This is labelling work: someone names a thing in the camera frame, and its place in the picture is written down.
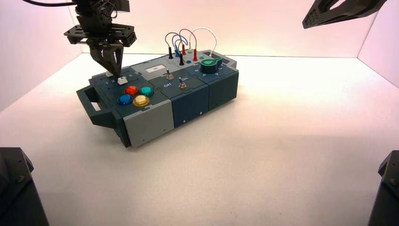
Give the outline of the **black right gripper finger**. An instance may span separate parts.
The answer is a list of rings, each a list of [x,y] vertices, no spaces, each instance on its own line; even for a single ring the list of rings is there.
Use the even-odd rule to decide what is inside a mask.
[[[333,7],[336,0],[316,0],[302,21],[304,29],[333,24],[362,17],[378,12],[386,0],[345,0]]]

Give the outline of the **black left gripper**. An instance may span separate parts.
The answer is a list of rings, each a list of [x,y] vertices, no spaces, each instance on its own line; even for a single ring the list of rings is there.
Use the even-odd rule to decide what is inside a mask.
[[[136,40],[134,26],[115,24],[112,14],[129,12],[128,0],[73,0],[78,25],[67,30],[64,35],[71,44],[82,39],[99,43],[111,43],[108,47],[91,48],[92,58],[109,73],[120,77],[123,58],[123,46],[130,47]]]

